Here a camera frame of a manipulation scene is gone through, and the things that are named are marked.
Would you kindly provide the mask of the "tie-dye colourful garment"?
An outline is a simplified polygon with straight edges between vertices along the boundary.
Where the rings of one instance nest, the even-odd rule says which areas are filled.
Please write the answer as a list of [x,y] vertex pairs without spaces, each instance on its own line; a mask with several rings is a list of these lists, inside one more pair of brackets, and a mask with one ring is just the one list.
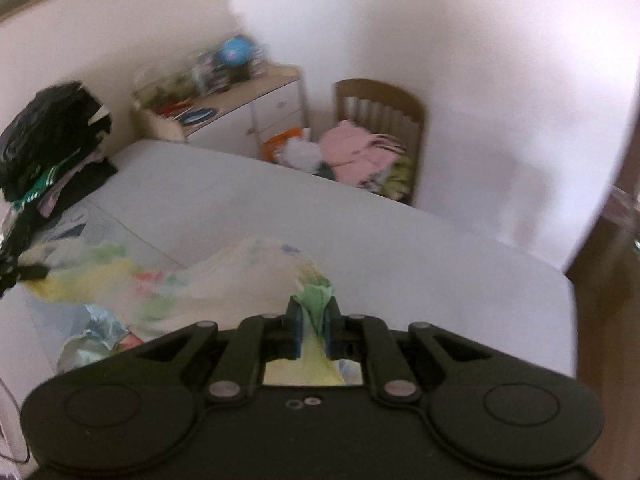
[[291,297],[304,309],[302,355],[276,359],[265,380],[275,386],[356,386],[360,367],[332,361],[323,350],[322,315],[333,286],[316,264],[298,249],[273,238],[251,237],[222,248],[204,261],[180,270],[180,280],[166,314],[149,327],[156,337],[201,321],[231,330],[254,315],[280,314]]

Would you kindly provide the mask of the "black clothes pile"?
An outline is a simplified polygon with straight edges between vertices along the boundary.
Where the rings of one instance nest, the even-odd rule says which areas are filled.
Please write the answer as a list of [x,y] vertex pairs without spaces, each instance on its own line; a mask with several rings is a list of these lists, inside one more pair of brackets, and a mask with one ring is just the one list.
[[104,153],[111,113],[79,81],[45,88],[1,133],[6,215],[47,221],[80,202],[117,169]]

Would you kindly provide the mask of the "pink clothes on chair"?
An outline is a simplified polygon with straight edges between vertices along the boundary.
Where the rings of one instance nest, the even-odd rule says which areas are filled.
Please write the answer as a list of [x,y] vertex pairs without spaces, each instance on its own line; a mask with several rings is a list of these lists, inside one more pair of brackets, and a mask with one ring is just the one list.
[[318,145],[336,182],[394,200],[408,194],[411,159],[393,136],[342,120],[320,136]]

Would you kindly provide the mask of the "blue patterned table mat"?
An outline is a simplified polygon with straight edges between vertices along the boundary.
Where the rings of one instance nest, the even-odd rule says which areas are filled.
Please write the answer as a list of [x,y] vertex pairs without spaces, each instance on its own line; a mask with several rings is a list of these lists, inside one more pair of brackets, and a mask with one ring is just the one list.
[[49,222],[23,259],[49,273],[25,284],[38,340],[55,373],[83,367],[161,333],[181,285],[174,260],[90,203]]

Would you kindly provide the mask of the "white sideboard cabinet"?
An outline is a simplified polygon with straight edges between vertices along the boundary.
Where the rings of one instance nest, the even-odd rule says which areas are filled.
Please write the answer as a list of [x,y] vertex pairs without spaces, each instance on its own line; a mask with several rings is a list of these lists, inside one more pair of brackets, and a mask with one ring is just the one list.
[[308,126],[303,72],[269,64],[264,76],[199,98],[178,117],[164,117],[138,103],[131,117],[142,138],[260,159],[263,143]]

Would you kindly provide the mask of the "brown wooden chair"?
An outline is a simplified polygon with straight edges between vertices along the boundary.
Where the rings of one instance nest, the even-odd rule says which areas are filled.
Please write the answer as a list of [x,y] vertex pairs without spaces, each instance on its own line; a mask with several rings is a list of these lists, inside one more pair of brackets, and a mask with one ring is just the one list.
[[334,86],[336,120],[349,119],[372,133],[397,139],[412,161],[409,195],[401,203],[414,205],[418,170],[428,138],[428,110],[413,93],[403,88],[364,78],[343,79]]

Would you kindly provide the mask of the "blue globe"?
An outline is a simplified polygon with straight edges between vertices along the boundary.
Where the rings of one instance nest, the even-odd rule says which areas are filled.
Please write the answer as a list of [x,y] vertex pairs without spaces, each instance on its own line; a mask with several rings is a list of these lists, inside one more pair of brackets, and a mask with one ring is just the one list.
[[252,62],[255,47],[254,41],[247,36],[236,35],[220,45],[216,58],[229,68],[247,68]]

